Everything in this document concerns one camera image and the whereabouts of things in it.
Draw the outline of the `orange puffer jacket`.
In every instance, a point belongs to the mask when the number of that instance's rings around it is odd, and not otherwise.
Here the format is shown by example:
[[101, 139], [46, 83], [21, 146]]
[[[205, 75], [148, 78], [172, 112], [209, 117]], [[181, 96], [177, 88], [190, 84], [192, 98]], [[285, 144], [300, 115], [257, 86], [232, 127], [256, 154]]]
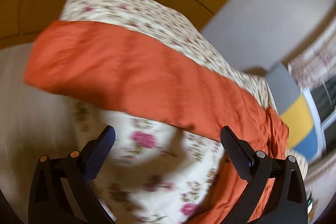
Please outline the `orange puffer jacket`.
[[229, 126], [252, 148], [285, 157], [289, 130], [272, 108], [159, 40], [120, 26], [54, 21], [35, 40], [24, 81], [216, 141]]

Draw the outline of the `grey yellow blue headboard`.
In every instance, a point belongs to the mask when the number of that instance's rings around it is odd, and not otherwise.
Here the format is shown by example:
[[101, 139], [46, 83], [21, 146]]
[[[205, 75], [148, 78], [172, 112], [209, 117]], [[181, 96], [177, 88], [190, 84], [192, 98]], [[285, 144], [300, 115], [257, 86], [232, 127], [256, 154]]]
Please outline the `grey yellow blue headboard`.
[[318, 155], [318, 139], [313, 117], [305, 96], [282, 63], [265, 75], [277, 112], [289, 128], [287, 148], [304, 155], [312, 162]]

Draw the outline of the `floral bed quilt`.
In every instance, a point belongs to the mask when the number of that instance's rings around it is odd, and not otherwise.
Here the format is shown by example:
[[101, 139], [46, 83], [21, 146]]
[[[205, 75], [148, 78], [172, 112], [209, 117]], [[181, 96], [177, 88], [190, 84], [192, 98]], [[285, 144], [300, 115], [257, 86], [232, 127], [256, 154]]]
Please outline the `floral bed quilt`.
[[[275, 106], [264, 78], [232, 69], [185, 16], [154, 0], [67, 0], [61, 19], [103, 22], [149, 35], [236, 82], [262, 108]], [[79, 146], [106, 124], [116, 128], [110, 158], [93, 184], [105, 208], [120, 209], [117, 223], [185, 223], [208, 201], [224, 156], [221, 144], [74, 98], [68, 105]]]

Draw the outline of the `floral left curtain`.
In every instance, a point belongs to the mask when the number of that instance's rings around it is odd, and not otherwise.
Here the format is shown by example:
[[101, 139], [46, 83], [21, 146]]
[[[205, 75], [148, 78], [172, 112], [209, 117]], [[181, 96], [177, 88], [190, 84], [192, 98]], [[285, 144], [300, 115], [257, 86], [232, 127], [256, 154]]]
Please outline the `floral left curtain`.
[[301, 90], [315, 88], [335, 76], [335, 31], [294, 58], [288, 70]]

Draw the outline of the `window with white frame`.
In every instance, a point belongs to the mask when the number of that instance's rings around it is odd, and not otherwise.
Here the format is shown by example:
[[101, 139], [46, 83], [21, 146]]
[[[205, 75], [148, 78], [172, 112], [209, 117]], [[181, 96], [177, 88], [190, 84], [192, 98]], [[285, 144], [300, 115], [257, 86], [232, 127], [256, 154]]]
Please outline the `window with white frame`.
[[335, 76], [303, 94], [310, 107], [319, 152], [326, 156], [335, 149]]

